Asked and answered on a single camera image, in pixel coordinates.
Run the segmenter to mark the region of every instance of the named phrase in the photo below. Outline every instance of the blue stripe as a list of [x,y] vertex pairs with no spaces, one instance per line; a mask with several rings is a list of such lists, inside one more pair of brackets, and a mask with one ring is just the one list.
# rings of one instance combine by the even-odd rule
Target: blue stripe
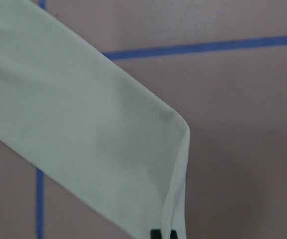
[[46,9],[46,0],[39,0],[38,1],[38,5],[42,8],[42,9]]
[[145,49],[134,49],[124,51],[112,51],[103,53],[110,60],[121,60],[130,58],[154,57],[177,55],[207,51],[224,51],[244,48],[268,47],[287,45],[287,36],[275,36],[264,38],[252,38],[243,40],[221,41],[211,43],[199,43],[191,45],[165,46]]
[[44,173],[36,169],[36,233],[38,239],[44,238]]

